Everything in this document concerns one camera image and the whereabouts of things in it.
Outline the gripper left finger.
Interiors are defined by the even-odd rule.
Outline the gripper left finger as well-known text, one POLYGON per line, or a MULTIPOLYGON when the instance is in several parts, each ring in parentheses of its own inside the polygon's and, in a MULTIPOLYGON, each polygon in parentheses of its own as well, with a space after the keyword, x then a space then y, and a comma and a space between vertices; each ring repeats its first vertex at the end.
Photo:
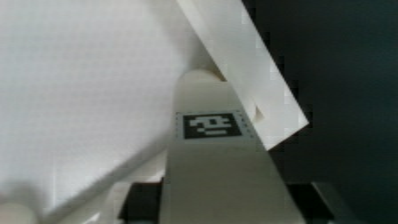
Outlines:
POLYGON ((135 183, 122 202, 119 220, 122 224, 160 223, 161 183, 135 183))

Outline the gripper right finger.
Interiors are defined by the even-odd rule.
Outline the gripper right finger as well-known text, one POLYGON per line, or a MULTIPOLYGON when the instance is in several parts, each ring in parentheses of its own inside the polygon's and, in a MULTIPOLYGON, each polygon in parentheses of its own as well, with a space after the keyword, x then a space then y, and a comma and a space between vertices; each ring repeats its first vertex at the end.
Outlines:
POLYGON ((288 190, 305 224, 362 224, 328 183, 289 183, 288 190))

